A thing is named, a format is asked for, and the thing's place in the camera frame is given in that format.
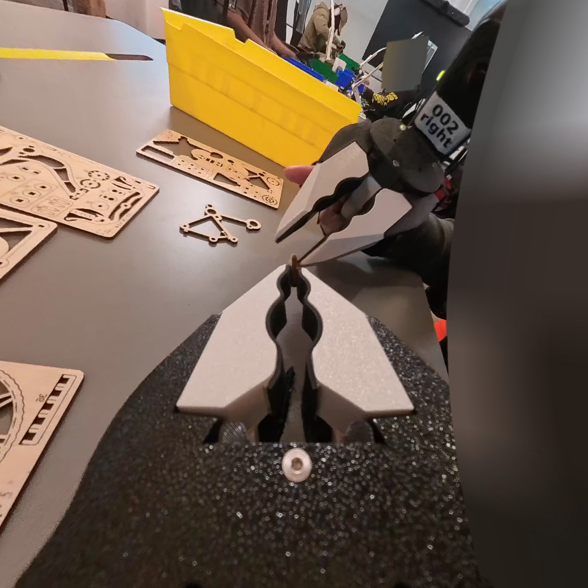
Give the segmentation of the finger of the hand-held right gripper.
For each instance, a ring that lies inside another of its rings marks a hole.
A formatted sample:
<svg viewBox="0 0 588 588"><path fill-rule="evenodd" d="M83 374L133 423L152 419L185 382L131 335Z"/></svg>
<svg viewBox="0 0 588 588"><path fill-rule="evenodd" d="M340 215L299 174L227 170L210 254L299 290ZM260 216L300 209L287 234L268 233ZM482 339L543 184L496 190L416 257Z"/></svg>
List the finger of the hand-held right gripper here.
<svg viewBox="0 0 588 588"><path fill-rule="evenodd" d="M294 234L316 214L358 187L368 174L368 156L357 142L314 165L285 211L275 240L284 240Z"/></svg>
<svg viewBox="0 0 588 588"><path fill-rule="evenodd" d="M330 234L332 259L361 251L382 240L386 231L411 209L412 206L404 195L390 189L378 191L367 212L355 215L347 227Z"/></svg>

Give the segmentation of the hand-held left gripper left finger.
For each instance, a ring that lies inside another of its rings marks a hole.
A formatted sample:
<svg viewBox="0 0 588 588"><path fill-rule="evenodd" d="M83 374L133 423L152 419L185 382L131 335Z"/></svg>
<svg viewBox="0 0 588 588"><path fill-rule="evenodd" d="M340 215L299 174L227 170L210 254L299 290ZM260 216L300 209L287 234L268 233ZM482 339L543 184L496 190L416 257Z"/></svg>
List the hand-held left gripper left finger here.
<svg viewBox="0 0 588 588"><path fill-rule="evenodd" d="M218 417L277 442L290 388L276 339L286 325L290 266L279 266L219 316L177 401L182 413Z"/></svg>

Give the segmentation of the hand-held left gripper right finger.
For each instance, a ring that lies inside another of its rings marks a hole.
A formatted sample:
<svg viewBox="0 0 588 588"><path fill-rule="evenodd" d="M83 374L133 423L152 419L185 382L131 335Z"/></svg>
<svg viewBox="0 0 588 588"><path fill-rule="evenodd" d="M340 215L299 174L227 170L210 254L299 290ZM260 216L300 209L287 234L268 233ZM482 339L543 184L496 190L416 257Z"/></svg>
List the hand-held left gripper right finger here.
<svg viewBox="0 0 588 588"><path fill-rule="evenodd" d="M306 269L300 269L300 303L312 341L301 407L308 442L329 442L357 423L414 412L366 314Z"/></svg>

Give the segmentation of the thin wooden part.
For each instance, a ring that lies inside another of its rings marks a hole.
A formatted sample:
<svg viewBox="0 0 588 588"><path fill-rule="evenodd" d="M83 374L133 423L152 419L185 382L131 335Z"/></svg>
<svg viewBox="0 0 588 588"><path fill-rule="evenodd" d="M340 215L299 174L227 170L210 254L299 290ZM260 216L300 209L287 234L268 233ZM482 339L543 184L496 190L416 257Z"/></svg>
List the thin wooden part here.
<svg viewBox="0 0 588 588"><path fill-rule="evenodd" d="M313 244L312 247L298 259L298 266L310 267L331 260L333 255L330 253L329 239L330 235L325 235Z"/></svg>

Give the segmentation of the wooden bicycle frame part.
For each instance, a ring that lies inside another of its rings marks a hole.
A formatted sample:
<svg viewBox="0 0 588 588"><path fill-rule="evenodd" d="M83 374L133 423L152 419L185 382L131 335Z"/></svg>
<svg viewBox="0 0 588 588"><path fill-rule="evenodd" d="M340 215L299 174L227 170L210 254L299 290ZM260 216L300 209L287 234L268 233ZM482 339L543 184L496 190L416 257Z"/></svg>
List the wooden bicycle frame part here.
<svg viewBox="0 0 588 588"><path fill-rule="evenodd" d="M208 234L199 229L206 223L213 224L217 230L216 233ZM203 215L195 220L181 224L179 231L185 236L205 240L211 246L216 246L219 243L228 243L231 246L237 245L239 239L228 230L229 224L241 226L248 233L258 232L262 228L260 221L256 219L241 219L224 215L214 205L207 203L204 207Z"/></svg>

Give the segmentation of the narrow wooden parts sheet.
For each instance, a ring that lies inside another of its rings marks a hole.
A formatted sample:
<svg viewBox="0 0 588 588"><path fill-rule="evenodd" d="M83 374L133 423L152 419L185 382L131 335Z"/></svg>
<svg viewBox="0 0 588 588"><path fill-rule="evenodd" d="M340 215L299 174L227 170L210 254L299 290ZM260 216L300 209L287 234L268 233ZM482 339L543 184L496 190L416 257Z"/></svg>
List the narrow wooden parts sheet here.
<svg viewBox="0 0 588 588"><path fill-rule="evenodd" d="M166 129L136 154L271 209L280 206L282 178L174 130Z"/></svg>

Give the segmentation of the wooden wheel parts sheet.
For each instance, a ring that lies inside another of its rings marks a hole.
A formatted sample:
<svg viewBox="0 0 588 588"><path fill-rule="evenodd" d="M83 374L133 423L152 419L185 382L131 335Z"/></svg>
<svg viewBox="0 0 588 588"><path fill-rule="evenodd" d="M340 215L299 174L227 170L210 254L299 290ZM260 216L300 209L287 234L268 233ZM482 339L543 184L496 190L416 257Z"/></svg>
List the wooden wheel parts sheet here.
<svg viewBox="0 0 588 588"><path fill-rule="evenodd" d="M83 371L1 361L1 526L85 378Z"/></svg>

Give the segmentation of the person's right hand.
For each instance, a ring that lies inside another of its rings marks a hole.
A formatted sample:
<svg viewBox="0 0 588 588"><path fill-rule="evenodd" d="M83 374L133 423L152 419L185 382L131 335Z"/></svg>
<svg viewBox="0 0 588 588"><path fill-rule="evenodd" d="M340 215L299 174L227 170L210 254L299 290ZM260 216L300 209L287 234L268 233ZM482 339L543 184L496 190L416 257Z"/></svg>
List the person's right hand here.
<svg viewBox="0 0 588 588"><path fill-rule="evenodd" d="M314 165L300 165L288 167L285 169L286 179L297 184L300 188L311 173L313 166ZM314 216L318 218L318 222L324 234L328 235L332 232L340 231L345 226L345 224L347 224L347 220L342 216L341 210L344 203L354 190L345 193L338 201L334 202L332 205L328 206L327 209L322 210ZM280 243L282 241L283 240L275 240L276 243Z"/></svg>

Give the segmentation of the yellow storage bin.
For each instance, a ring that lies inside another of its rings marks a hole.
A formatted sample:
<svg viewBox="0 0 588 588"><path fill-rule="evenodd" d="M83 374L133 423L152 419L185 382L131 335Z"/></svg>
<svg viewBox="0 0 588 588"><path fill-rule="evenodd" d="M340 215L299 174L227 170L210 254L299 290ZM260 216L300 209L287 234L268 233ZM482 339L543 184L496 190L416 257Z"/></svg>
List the yellow storage bin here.
<svg viewBox="0 0 588 588"><path fill-rule="evenodd" d="M231 28L162 9L171 105L283 166L316 162L354 100Z"/></svg>

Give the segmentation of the wooden sheet with curved cutouts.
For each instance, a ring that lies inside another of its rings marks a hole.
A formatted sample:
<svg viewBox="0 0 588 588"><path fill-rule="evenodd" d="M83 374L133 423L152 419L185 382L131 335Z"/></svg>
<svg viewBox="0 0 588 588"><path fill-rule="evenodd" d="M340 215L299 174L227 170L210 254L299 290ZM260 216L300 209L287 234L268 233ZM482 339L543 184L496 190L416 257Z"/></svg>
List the wooden sheet with curved cutouts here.
<svg viewBox="0 0 588 588"><path fill-rule="evenodd" d="M1 280L33 254L57 230L57 224L1 210Z"/></svg>

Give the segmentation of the wooden sheet with round holes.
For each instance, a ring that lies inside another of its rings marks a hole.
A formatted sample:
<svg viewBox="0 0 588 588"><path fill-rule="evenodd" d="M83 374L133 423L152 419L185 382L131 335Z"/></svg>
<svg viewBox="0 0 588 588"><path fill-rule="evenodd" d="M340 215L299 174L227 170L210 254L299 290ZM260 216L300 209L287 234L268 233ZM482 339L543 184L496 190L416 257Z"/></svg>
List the wooden sheet with round holes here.
<svg viewBox="0 0 588 588"><path fill-rule="evenodd" d="M1 127L3 208L112 239L158 192L151 182Z"/></svg>

